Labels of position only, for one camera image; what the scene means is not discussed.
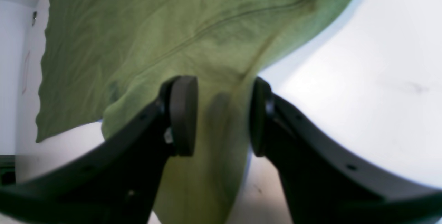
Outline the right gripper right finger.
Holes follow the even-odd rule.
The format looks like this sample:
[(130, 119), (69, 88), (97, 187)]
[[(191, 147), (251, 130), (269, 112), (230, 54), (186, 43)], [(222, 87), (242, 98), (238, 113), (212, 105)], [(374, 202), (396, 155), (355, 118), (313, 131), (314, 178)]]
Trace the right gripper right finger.
[(249, 113), (253, 152), (277, 169), (294, 224), (436, 224), (441, 190), (355, 155), (255, 79)]

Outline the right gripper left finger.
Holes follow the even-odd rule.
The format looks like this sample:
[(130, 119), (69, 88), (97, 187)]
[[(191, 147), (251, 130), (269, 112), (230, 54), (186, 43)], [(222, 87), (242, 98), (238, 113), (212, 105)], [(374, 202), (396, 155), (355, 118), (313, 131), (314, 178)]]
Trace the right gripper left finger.
[(25, 183), (1, 188), (1, 214), (29, 224), (145, 224), (170, 156), (192, 156), (198, 79), (174, 76), (100, 146)]

